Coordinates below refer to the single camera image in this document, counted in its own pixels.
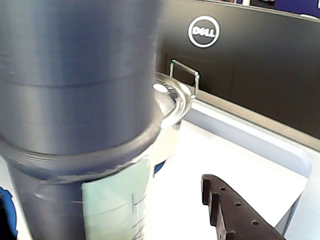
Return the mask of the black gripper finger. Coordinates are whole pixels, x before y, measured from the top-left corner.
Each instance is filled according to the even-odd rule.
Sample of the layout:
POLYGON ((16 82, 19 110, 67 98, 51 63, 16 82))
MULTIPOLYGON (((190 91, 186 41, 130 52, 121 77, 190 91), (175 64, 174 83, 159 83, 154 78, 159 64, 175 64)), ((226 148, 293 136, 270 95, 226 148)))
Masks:
POLYGON ((209 222, 218 240, 283 240, 247 201, 216 175, 201 177, 202 204, 208 206, 209 222))

